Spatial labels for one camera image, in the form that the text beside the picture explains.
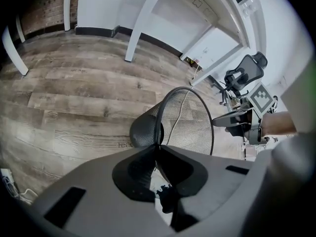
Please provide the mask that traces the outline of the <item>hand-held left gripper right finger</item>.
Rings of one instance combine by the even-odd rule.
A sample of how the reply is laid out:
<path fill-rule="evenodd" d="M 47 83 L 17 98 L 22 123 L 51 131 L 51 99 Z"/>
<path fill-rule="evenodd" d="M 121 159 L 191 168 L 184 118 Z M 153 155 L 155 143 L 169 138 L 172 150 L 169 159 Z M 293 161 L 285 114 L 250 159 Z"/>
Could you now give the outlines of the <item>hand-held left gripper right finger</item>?
<path fill-rule="evenodd" d="M 207 156 L 176 147 L 155 150 L 160 171 L 171 184 L 173 207 L 159 237 L 242 237 L 254 202 L 256 162 Z"/>

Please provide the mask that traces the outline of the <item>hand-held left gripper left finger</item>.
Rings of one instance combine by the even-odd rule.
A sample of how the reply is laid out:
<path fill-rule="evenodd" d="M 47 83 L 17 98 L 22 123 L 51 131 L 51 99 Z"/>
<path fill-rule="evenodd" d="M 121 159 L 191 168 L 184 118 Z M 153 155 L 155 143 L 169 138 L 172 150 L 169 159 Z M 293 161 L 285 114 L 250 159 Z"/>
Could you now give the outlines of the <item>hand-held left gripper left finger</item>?
<path fill-rule="evenodd" d="M 51 237 L 169 237 L 155 195 L 138 178 L 152 170 L 154 148 L 133 148 L 89 160 L 33 202 L 36 224 Z"/>

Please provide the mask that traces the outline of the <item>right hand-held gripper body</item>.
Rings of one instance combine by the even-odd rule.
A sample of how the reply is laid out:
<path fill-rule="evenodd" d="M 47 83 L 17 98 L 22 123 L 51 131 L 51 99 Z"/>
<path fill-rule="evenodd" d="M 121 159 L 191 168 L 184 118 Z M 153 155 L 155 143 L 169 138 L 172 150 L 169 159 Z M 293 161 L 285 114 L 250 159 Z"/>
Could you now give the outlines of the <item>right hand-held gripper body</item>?
<path fill-rule="evenodd" d="M 262 136 L 261 123 L 263 115 L 275 102 L 267 88 L 260 82 L 243 98 L 241 98 L 241 109 L 251 113 L 251 122 L 248 141 L 250 145 L 262 145 L 267 141 Z"/>

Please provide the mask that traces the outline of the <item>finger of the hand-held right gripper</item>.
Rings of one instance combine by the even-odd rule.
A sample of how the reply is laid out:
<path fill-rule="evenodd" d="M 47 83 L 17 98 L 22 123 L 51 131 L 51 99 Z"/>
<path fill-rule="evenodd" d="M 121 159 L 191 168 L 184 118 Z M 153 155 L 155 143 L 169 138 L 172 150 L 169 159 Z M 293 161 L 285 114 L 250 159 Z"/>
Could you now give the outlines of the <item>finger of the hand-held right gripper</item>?
<path fill-rule="evenodd" d="M 248 114 L 252 111 L 250 109 L 238 109 L 212 120 L 213 125 L 216 127 L 234 127 L 242 124 L 251 124 L 251 119 Z"/>

